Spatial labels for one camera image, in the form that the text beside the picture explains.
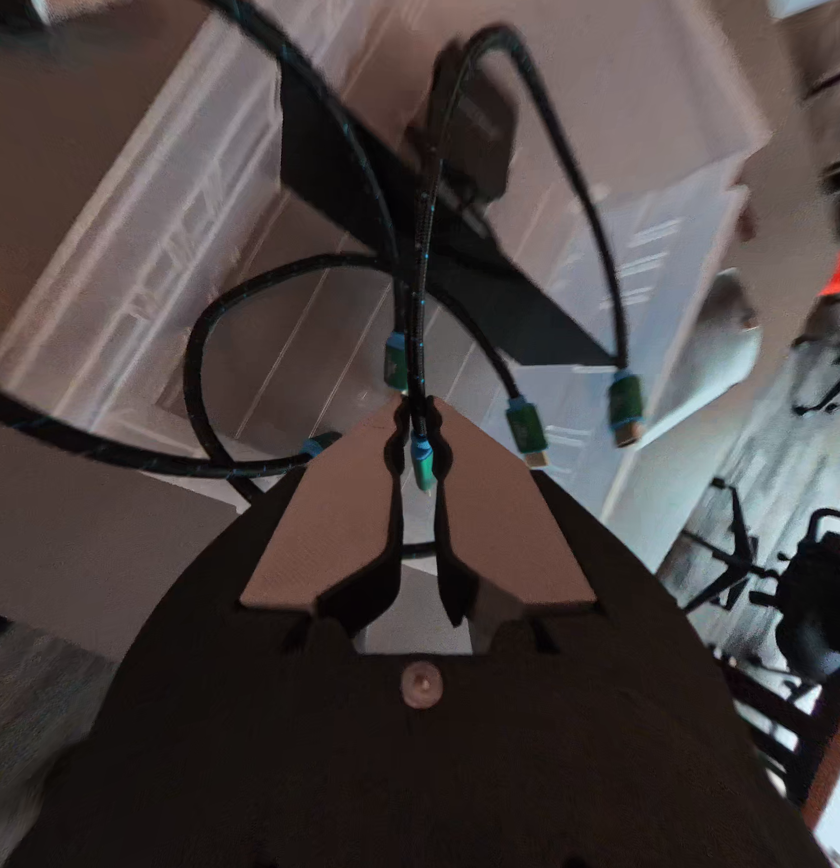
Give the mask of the group of black office chairs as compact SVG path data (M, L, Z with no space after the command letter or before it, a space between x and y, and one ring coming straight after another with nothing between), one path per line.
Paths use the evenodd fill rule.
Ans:
M806 815L840 774L840 295L821 298L661 568Z

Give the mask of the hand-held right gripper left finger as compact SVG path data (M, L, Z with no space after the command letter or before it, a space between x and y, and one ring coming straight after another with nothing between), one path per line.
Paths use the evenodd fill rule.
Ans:
M358 636L393 604L405 417L404 400L391 398L307 464L239 597L248 626L331 620Z

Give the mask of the dark grey USB hub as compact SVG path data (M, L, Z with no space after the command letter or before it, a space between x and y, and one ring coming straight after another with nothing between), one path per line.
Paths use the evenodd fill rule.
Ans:
M434 143L461 53L458 40L439 52L427 97L406 127L407 147L417 158ZM475 71L462 86L442 150L442 187L455 207L481 210L504 195L517 115L515 99L486 72Z

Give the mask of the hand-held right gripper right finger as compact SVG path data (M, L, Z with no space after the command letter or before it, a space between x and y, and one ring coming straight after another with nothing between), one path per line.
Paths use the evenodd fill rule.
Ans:
M438 591L472 652L507 623L590 611L597 595L524 460L441 398L429 418Z

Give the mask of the pale grey rounded object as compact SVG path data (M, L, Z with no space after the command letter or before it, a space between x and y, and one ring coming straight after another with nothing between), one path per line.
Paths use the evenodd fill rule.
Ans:
M689 344L691 396L697 408L748 378L761 343L761 321L741 272L721 270L713 278Z

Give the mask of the clear plastic bin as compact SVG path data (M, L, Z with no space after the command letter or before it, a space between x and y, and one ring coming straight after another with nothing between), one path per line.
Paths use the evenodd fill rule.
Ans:
M651 443L696 410L689 344L766 142L708 2L260 2L386 145L424 103L436 54L512 23L540 66L609 235ZM503 255L606 350L611 302L587 218L501 56L484 69L518 102L507 191L486 216ZM180 380L197 316L263 239L265 270L366 245L281 177L282 75L224 20L197 34L112 177L0 340L0 391L67 425L143 450L206 456ZM340 267L286 281L229 312L207 343L214 428L238 461L346 432L388 401L385 276ZM607 430L608 367L522 365L546 472L606 517L641 445Z

